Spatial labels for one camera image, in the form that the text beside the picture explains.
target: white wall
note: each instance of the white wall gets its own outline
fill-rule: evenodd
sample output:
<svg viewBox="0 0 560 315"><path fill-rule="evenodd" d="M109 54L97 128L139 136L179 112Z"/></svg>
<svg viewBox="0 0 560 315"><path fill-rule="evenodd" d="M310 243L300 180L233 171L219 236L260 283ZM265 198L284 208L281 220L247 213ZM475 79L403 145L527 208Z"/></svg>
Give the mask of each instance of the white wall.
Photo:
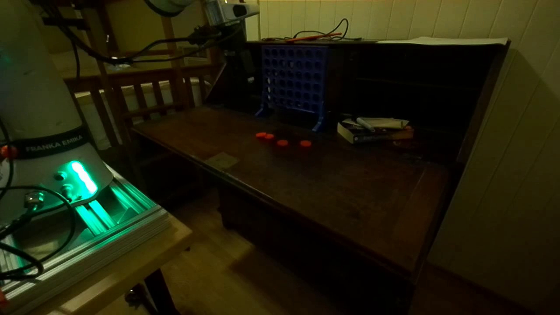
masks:
<svg viewBox="0 0 560 315"><path fill-rule="evenodd" d="M349 17L349 37L513 40L429 259L533 310L560 313L560 0L260 3L251 38L330 31Z"/></svg>

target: desk surface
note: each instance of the desk surface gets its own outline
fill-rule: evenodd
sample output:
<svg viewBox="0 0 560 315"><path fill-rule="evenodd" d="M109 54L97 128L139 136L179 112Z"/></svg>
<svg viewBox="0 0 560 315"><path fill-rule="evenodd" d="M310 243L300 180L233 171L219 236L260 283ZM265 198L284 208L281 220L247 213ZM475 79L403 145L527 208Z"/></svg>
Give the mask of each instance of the desk surface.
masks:
<svg viewBox="0 0 560 315"><path fill-rule="evenodd" d="M163 233L86 276L79 285L58 294L34 313L97 313L125 296L188 247L191 229L174 215L169 215L167 220L169 227Z"/></svg>
<svg viewBox="0 0 560 315"><path fill-rule="evenodd" d="M135 131L408 276L450 184L438 163L223 108L181 112ZM314 147L277 147L258 140L258 131L312 138Z"/></svg>

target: wooden desk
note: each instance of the wooden desk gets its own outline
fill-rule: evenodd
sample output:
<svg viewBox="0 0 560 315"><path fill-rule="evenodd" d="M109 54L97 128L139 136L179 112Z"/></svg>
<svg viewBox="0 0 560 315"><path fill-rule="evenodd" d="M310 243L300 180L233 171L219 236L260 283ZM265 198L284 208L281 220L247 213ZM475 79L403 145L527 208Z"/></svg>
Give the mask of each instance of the wooden desk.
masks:
<svg viewBox="0 0 560 315"><path fill-rule="evenodd" d="M188 247L191 229L172 215L167 220L169 229L86 276L34 313L97 313L141 282L146 282L162 313L177 311L160 268Z"/></svg>
<svg viewBox="0 0 560 315"><path fill-rule="evenodd" d="M380 145L352 147L338 135L312 135L223 108L195 108L141 124L135 131L211 171L228 191L249 196L251 203L382 264L407 282L417 276L450 185L447 166L415 154ZM258 131L312 138L314 147L277 147L258 140ZM223 215L242 215L247 206L235 203L223 199Z"/></svg>

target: stack of books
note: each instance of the stack of books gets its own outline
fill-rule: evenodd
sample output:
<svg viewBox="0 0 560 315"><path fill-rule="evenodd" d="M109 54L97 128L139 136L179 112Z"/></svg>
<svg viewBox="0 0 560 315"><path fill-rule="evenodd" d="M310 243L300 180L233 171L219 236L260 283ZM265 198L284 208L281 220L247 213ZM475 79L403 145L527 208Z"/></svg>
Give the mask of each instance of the stack of books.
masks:
<svg viewBox="0 0 560 315"><path fill-rule="evenodd" d="M349 143L410 140L415 136L415 129L407 119L394 117L347 117L338 121L337 131Z"/></svg>

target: desk leg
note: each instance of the desk leg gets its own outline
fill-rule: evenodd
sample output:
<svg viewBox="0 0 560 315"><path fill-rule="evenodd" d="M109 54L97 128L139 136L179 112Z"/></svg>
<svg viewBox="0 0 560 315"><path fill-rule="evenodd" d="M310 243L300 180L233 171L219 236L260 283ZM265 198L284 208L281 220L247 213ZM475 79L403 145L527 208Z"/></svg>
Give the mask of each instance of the desk leg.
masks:
<svg viewBox="0 0 560 315"><path fill-rule="evenodd" d="M179 315L162 269L151 273L144 282L160 313Z"/></svg>

